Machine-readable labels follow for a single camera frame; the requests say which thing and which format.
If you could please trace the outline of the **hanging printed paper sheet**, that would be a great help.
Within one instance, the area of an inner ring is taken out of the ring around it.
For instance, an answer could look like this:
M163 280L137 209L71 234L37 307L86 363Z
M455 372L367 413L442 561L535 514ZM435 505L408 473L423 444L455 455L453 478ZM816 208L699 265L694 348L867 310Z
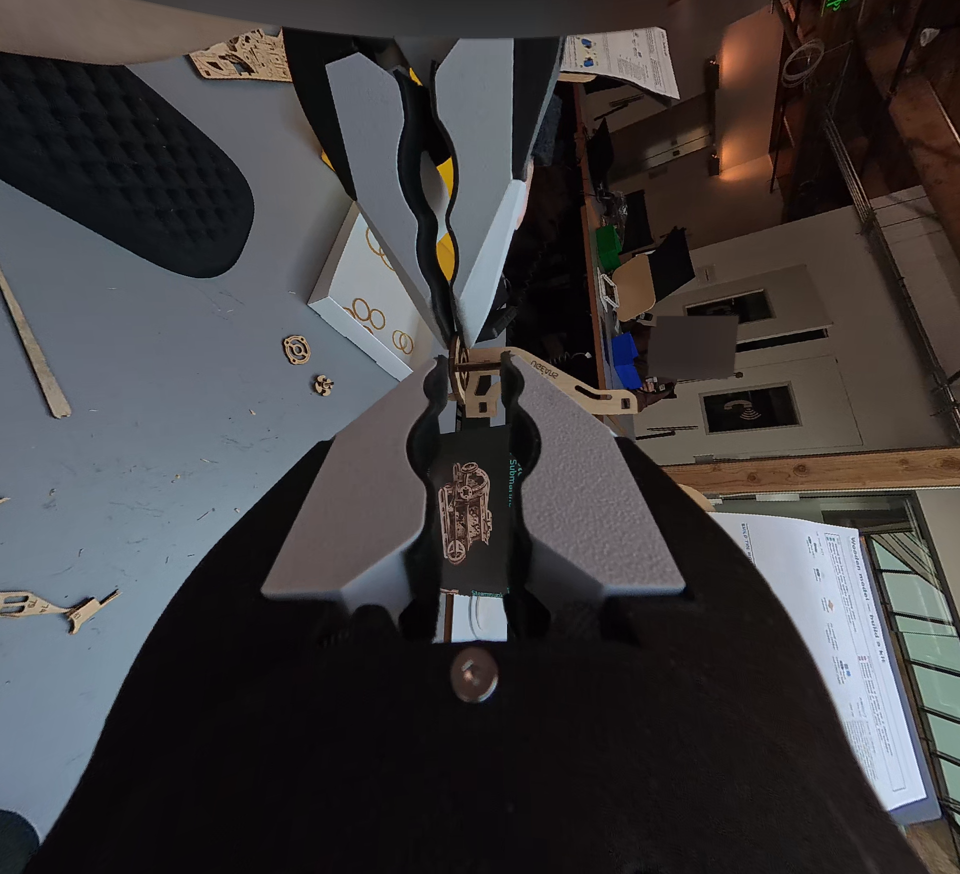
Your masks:
M602 76L680 99L667 32L660 27L568 36L559 69L565 74Z

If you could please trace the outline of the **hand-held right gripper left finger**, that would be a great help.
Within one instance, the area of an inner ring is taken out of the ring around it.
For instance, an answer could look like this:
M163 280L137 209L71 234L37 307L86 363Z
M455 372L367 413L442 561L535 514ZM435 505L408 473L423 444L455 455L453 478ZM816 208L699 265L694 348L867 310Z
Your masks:
M261 587L274 601L383 608L410 640L435 640L442 595L430 468L450 362L437 356L332 439Z

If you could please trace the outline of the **black model kit box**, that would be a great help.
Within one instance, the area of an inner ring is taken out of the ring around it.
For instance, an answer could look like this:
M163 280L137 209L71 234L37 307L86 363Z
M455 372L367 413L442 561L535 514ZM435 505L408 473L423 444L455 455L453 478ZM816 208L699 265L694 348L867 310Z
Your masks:
M440 587L461 595L509 592L512 501L522 469L508 425L443 434L430 469L437 500L434 536Z

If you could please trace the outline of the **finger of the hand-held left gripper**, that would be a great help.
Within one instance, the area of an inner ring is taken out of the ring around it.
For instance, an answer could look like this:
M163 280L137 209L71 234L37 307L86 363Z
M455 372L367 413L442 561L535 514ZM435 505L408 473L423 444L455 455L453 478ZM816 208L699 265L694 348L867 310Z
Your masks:
M326 66L354 200L417 312L440 343L456 329L438 255L447 187L431 157L439 137L430 94L362 53Z
M454 313L464 343L486 324L524 201L514 177L514 41L457 40L432 74L438 124L452 153L446 214L457 256Z

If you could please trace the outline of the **large white instruction sheet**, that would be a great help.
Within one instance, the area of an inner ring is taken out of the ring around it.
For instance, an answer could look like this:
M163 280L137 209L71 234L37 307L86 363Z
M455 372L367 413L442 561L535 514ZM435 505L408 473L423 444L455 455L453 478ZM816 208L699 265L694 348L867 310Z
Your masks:
M930 770L859 533L817 521L717 512L797 627L883 807L940 816Z

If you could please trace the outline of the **long wooden stick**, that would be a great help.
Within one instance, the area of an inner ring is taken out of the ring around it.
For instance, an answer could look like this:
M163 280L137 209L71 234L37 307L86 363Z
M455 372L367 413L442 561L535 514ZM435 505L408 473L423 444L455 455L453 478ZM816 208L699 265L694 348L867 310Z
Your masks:
M58 420L71 417L72 408L66 399L66 395L57 382L42 347L3 271L1 271L1 294L6 305L6 311L14 325L34 378L46 401L49 413Z

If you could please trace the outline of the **black textured mat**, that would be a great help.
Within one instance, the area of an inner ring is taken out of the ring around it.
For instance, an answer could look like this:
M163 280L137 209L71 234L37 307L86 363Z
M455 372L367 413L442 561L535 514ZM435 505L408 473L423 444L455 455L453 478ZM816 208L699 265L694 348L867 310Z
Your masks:
M255 200L234 161L122 65L1 56L2 182L157 267L219 277Z

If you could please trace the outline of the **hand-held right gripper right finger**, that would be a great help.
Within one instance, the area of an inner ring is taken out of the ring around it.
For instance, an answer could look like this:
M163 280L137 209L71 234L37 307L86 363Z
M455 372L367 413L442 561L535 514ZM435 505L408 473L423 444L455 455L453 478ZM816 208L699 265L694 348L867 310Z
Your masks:
M500 359L519 463L508 640L649 640L636 606L684 580L618 438L517 354Z

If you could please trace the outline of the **t-shaped wooden part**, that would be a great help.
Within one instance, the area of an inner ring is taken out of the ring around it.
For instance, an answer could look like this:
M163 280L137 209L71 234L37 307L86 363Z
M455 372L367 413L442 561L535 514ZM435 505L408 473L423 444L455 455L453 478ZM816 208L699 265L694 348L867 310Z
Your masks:
M82 628L85 623L89 622L93 616L96 616L107 604L112 603L120 594L120 590L114 590L102 599L90 597L77 606L70 608L64 615L69 625L68 634L70 636L78 634L80 628Z

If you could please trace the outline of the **long curved wooden model part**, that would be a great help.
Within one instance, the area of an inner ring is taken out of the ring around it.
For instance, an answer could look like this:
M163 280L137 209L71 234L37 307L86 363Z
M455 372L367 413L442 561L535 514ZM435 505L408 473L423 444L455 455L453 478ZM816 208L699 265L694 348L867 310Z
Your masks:
M638 415L642 411L637 395L629 390L601 390L583 383L561 369L537 358L533 353L520 348L506 347L515 358L527 363L545 379L567 394L584 410L595 417ZM471 420L491 420L498 414L501 403L500 373L494 377L480 377L476 387L475 399L462 406L463 414Z

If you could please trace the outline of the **tan chair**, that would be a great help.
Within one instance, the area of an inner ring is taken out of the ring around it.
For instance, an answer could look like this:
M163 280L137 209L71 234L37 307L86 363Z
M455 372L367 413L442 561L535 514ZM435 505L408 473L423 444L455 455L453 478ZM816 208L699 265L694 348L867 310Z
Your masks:
M635 320L692 280L687 229L674 228L652 252L636 255L613 271L618 321Z

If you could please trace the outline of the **wooden part sheet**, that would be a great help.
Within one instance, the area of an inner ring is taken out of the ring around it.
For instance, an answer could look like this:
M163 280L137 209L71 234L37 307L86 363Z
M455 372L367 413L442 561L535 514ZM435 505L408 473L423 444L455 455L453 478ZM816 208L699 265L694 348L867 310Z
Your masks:
M282 31L270 35L254 29L207 50L190 53L186 58L207 81L292 83Z

